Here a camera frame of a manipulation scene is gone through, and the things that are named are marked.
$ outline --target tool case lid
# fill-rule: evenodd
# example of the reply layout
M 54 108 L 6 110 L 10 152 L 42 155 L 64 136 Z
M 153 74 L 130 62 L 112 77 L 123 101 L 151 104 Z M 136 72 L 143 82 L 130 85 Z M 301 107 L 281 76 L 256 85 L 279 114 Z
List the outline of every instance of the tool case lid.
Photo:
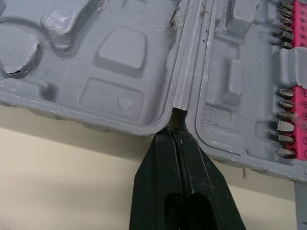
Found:
M 1 104 L 140 136 L 179 108 L 214 159 L 307 182 L 277 154 L 276 91 L 307 72 L 305 48 L 274 36 L 278 3 L 0 0 Z

